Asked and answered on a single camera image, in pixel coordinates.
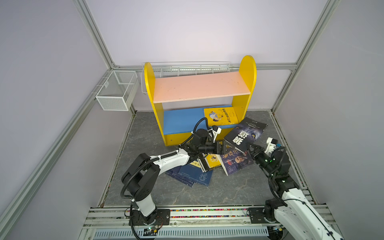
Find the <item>black wolf cover book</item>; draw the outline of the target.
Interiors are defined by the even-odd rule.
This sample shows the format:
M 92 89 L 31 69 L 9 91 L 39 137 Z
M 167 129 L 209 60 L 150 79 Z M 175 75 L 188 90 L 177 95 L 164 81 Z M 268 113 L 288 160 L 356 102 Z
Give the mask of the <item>black wolf cover book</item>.
M 245 117 L 224 137 L 224 140 L 238 151 L 245 153 L 267 127 L 268 124 Z

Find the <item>yellow cartoon cover book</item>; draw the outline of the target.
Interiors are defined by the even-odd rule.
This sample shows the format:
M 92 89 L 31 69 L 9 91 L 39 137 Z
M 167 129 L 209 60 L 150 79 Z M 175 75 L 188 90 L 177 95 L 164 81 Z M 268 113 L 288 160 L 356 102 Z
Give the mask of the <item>yellow cartoon cover book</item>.
M 239 123 L 233 107 L 204 108 L 204 116 L 209 126 L 229 126 Z

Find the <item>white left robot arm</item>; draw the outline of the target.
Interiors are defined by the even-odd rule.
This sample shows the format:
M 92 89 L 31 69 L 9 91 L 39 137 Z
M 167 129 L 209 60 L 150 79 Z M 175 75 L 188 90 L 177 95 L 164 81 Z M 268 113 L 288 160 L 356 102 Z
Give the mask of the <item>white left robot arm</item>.
M 157 217 L 157 206 L 151 196 L 158 177 L 164 172 L 187 165 L 207 154 L 223 154 L 227 146 L 217 141 L 222 129 L 213 126 L 208 130 L 194 130 L 190 137 L 172 152 L 149 156 L 142 153 L 123 174 L 122 199 L 131 200 L 131 205 L 146 223 L 152 223 Z

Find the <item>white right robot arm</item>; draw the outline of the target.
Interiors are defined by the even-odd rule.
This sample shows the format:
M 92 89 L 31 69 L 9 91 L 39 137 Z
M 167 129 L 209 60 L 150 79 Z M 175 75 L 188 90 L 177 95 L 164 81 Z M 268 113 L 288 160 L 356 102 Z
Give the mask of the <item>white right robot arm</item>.
M 267 154 L 264 148 L 252 144 L 247 153 L 266 175 L 274 196 L 265 203 L 264 216 L 268 222 L 280 223 L 296 240 L 344 238 L 309 203 L 290 176 L 291 162 L 285 147 L 278 147 Z

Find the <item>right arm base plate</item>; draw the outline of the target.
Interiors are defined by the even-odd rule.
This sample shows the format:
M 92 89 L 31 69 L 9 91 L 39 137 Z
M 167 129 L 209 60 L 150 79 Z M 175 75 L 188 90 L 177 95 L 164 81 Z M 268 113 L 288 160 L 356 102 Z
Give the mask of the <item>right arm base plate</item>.
M 252 224 L 271 224 L 270 219 L 267 218 L 265 207 L 250 207 L 247 209 L 246 215 L 250 218 Z

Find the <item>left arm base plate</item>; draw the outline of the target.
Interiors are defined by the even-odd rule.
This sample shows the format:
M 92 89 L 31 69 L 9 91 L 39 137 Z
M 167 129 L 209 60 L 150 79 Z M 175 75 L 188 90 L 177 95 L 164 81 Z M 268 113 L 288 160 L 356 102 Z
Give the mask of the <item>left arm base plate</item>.
M 131 214 L 130 224 L 133 226 L 167 226 L 170 224 L 171 210 L 170 209 L 156 209 L 153 213 L 145 217 L 140 211 L 133 210 Z

